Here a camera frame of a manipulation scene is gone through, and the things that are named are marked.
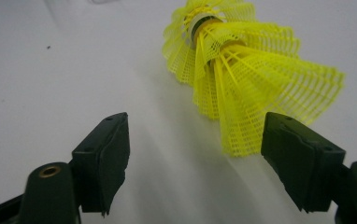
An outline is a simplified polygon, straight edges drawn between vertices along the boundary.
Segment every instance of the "yellow mesh skirt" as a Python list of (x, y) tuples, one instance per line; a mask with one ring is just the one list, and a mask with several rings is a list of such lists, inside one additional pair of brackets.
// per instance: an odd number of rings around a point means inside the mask
[(240, 0), (190, 0), (164, 30), (168, 70), (193, 86), (201, 114), (220, 120), (223, 151), (232, 156), (260, 152), (266, 112), (309, 124), (344, 81), (333, 67), (299, 59), (290, 27), (254, 14)]

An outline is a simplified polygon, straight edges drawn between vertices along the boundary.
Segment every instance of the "white table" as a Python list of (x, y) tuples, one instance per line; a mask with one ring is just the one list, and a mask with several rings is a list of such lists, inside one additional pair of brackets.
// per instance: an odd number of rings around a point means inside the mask
[[(292, 26), (302, 57), (347, 73), (311, 128), (357, 161), (357, 1), (254, 1)], [(0, 0), (0, 203), (36, 167), (71, 151), (112, 114), (129, 114), (132, 154), (111, 215), (83, 223), (334, 223), (299, 212), (260, 155), (221, 154), (218, 122), (167, 72), (162, 36), (184, 0)]]

